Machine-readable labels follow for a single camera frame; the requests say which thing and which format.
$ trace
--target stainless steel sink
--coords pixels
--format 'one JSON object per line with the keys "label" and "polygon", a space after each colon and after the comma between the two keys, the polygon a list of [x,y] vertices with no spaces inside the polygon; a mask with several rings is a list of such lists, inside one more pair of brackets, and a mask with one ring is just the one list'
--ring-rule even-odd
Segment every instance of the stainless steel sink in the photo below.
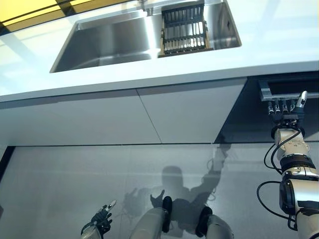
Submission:
{"label": "stainless steel sink", "polygon": [[[146,11],[135,10],[76,22],[50,72],[158,58],[162,44],[162,7],[167,6],[153,6],[151,16]],[[241,45],[227,2],[205,2],[203,14],[210,45],[205,50]]]}

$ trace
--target robotic hand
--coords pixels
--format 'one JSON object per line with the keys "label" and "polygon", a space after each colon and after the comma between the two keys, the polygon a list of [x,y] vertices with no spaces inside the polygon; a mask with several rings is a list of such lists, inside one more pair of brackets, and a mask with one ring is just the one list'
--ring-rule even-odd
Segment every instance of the robotic hand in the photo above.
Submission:
{"label": "robotic hand", "polygon": [[81,230],[81,239],[103,239],[103,234],[111,229],[109,217],[112,215],[110,210],[116,204],[113,200],[109,205],[104,205]]}
{"label": "robotic hand", "polygon": [[[271,155],[273,167],[268,166],[265,161],[264,163],[268,168],[275,169],[282,176],[282,180],[268,181],[259,185],[257,197],[269,212],[288,219],[288,227],[298,231],[300,239],[317,239],[319,238],[319,174],[310,158],[310,147],[304,142],[305,131],[301,127],[306,100],[307,91],[304,91],[296,104],[295,101],[291,101],[290,112],[286,101],[283,101],[283,112],[278,101],[275,101],[275,110],[269,102],[268,114],[276,124],[272,129],[272,138],[275,140],[273,146],[277,147]],[[274,163],[276,152],[281,169]],[[267,183],[280,184],[280,207],[289,217],[272,212],[262,203],[259,189]]]}

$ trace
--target gray tile floor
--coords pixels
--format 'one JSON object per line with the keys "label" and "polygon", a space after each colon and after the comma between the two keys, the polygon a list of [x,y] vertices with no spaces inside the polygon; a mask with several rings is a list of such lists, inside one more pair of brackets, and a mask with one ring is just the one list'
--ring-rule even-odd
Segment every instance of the gray tile floor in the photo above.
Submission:
{"label": "gray tile floor", "polygon": [[[297,239],[287,221],[268,213],[257,186],[280,176],[263,157],[271,144],[17,147],[0,184],[1,239],[78,239],[82,226],[116,199],[106,239],[128,239],[139,218],[173,200],[171,230],[162,239],[194,239],[203,205],[232,228],[236,239]],[[319,143],[310,143],[318,167]],[[278,185],[262,189],[279,208]]]}

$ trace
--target white cabinet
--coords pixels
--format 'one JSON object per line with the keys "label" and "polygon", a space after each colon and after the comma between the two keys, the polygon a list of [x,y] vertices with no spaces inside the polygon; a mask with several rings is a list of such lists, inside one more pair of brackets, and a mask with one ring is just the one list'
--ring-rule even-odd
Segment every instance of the white cabinet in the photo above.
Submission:
{"label": "white cabinet", "polygon": [[246,78],[138,89],[162,143],[214,142]]}
{"label": "white cabinet", "polygon": [[0,104],[3,145],[136,143],[160,143],[136,90]]}

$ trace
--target wire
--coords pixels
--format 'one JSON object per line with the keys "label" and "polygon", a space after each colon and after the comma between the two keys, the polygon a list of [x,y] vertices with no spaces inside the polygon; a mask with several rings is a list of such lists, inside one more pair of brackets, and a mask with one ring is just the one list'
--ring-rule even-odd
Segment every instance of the wire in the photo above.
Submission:
{"label": "wire", "polygon": [[278,146],[274,149],[273,153],[271,154],[271,157],[270,157],[270,161],[271,161],[271,164],[272,166],[274,167],[274,169],[281,175],[282,174],[282,171],[280,171],[279,168],[277,168],[274,164],[274,156],[275,156],[275,153],[277,152],[277,150],[285,143],[287,143],[289,140],[293,139],[294,137],[296,137],[298,134],[301,133],[300,129],[296,129],[297,130],[297,133],[295,133],[293,136],[285,139],[284,141],[282,141],[280,144],[278,144]]}
{"label": "wire", "polygon": [[266,164],[267,155],[268,155],[269,151],[270,151],[275,145],[276,145],[276,144],[274,143],[274,144],[268,149],[267,153],[265,154],[265,157],[264,157],[264,165],[265,165],[267,168],[275,169],[275,168],[270,167],[270,166],[268,166],[268,165]]}
{"label": "wire", "polygon": [[288,222],[287,222],[287,226],[289,227],[289,229],[291,229],[291,230],[293,230],[293,231],[298,231],[298,229],[296,228],[296,225],[297,225],[297,224],[295,224],[294,227],[292,227],[292,226],[290,225],[290,222],[292,221],[292,218],[291,218],[291,217],[292,217],[292,216],[289,215],[289,219],[288,219]]}
{"label": "wire", "polygon": [[296,221],[295,221],[294,219],[292,219],[292,218],[288,218],[288,217],[286,217],[286,216],[284,216],[284,215],[275,213],[274,211],[270,210],[270,209],[261,201],[260,196],[259,196],[259,190],[260,190],[260,188],[261,188],[263,185],[269,184],[269,183],[280,183],[280,182],[278,182],[278,181],[266,181],[266,182],[261,183],[261,184],[258,186],[258,188],[257,188],[257,198],[258,198],[260,204],[261,204],[268,212],[270,212],[270,213],[272,213],[272,214],[274,214],[274,215],[276,215],[276,216],[278,216],[278,217],[280,217],[280,218],[284,218],[284,219],[290,220],[291,222],[296,222]]}

